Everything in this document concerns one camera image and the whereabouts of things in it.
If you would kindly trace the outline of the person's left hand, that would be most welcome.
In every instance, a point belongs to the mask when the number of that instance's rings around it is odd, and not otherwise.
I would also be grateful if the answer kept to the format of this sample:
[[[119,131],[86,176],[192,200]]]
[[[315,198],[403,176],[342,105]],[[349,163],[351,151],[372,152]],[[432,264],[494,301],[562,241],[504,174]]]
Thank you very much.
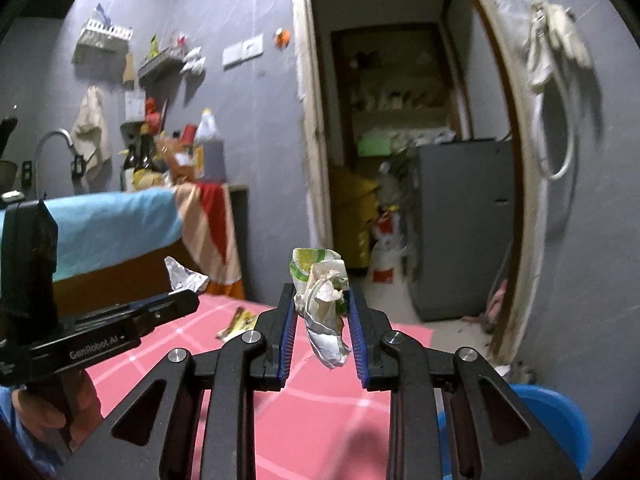
[[[70,373],[73,404],[73,421],[66,422],[62,412],[40,396],[35,396],[26,388],[11,393],[11,401],[17,417],[23,426],[40,442],[49,444],[48,430],[60,432],[68,429],[68,448],[75,452],[84,441],[100,426],[103,420],[101,401],[96,387],[85,370],[73,370]]]

